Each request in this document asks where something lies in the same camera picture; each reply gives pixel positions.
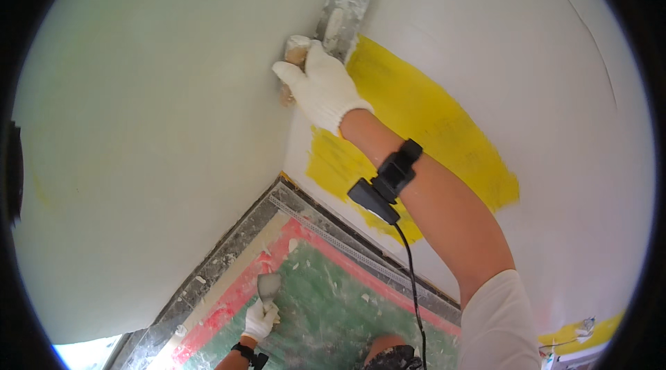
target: hand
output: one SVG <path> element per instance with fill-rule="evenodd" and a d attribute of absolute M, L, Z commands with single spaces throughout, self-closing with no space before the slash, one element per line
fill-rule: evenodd
<path fill-rule="evenodd" d="M 273 329 L 274 322 L 280 322 L 278 316 L 278 307 L 274 303 L 266 305 L 264 313 L 264 304 L 261 299 L 257 299 L 253 306 L 248 308 L 245 315 L 245 331 L 243 335 L 253 338 L 257 343 L 264 341 Z"/>
<path fill-rule="evenodd" d="M 324 52 L 319 41 L 312 41 L 305 61 L 305 73 L 287 62 L 273 64 L 273 72 L 289 86 L 296 103 L 317 127 L 338 135 L 338 128 L 347 112 L 372 106 L 356 91 L 344 65 Z"/>

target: worker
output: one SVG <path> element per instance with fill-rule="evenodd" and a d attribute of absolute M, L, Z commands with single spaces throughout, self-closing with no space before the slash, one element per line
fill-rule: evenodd
<path fill-rule="evenodd" d="M 315 126 L 350 141 L 375 168 L 404 143 L 373 114 L 369 102 L 336 58 L 312 41 L 305 72 L 273 65 L 298 107 Z M 462 336 L 458 368 L 534 370 L 541 363 L 529 299 L 495 217 L 454 173 L 423 153 L 400 199 L 419 230 L 458 281 Z M 239 344 L 254 349 L 271 332 L 278 313 L 261 301 L 248 308 Z M 216 370 L 245 370 L 249 360 L 231 351 Z M 397 335 L 376 339 L 364 369 L 418 369 L 421 358 Z"/>

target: sleeve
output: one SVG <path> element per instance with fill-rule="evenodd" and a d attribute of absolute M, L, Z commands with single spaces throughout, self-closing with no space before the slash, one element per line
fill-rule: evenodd
<path fill-rule="evenodd" d="M 518 273 L 505 270 L 485 282 L 462 313 L 458 369 L 540 368 L 528 295 Z"/>

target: black wrist mount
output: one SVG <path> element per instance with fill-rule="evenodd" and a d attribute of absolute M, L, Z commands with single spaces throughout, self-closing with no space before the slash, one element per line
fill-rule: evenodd
<path fill-rule="evenodd" d="M 236 345 L 231 347 L 231 351 L 234 350 L 240 351 L 240 355 L 248 359 L 250 361 L 250 366 L 254 367 L 255 370 L 261 370 L 262 368 L 264 368 L 266 362 L 268 361 L 267 355 L 263 353 L 254 354 L 253 349 L 241 343 L 237 343 Z"/>
<path fill-rule="evenodd" d="M 361 178 L 347 193 L 354 202 L 372 212 L 390 225 L 395 225 L 400 215 L 391 205 L 400 191 L 414 178 L 412 165 L 421 157 L 423 148 L 409 139 L 397 152 L 384 160 L 377 176 L 370 182 Z"/>

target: yellow paint patch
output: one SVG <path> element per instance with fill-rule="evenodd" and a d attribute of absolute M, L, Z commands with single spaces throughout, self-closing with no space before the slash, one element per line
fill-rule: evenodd
<path fill-rule="evenodd" d="M 610 339 L 613 337 L 613 334 L 615 333 L 615 330 L 617 330 L 617 327 L 620 325 L 623 315 L 624 312 L 621 312 L 611 319 L 597 321 L 594 325 L 594 332 L 592 333 L 592 336 L 584 343 L 580 343 L 578 341 L 570 342 L 572 340 L 576 340 L 578 337 L 576 329 L 580 328 L 581 324 L 583 323 L 582 321 L 565 325 L 558 332 L 541 335 L 539 336 L 539 342 L 542 345 L 563 344 L 554 347 L 554 352 L 558 355 L 571 354 L 575 353 L 576 351 L 582 351 L 591 347 L 595 347 L 599 344 L 605 343 L 606 341 L 610 341 Z"/>
<path fill-rule="evenodd" d="M 403 138 L 458 175 L 493 212 L 520 197 L 518 179 L 495 147 L 446 91 L 407 62 L 360 36 L 347 71 L 375 115 Z M 313 127 L 306 175 L 343 201 L 350 201 L 370 227 L 401 241 L 395 229 L 347 197 L 360 177 L 375 176 L 370 161 L 350 142 Z M 410 243 L 423 237 L 402 202 L 396 207 Z"/>

